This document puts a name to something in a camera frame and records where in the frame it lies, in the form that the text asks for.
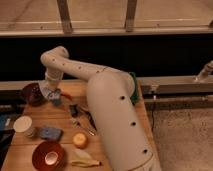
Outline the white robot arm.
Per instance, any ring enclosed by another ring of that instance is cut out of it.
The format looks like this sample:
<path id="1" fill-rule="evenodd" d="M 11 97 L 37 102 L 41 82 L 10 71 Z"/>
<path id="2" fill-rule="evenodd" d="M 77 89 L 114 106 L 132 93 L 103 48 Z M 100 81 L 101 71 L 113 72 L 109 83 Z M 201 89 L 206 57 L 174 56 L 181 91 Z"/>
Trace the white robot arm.
<path id="1" fill-rule="evenodd" d="M 162 171 L 131 101 L 137 83 L 130 73 L 71 60 L 62 46 L 44 52 L 41 62 L 43 93 L 56 90 L 64 74 L 87 82 L 88 108 L 113 171 Z"/>

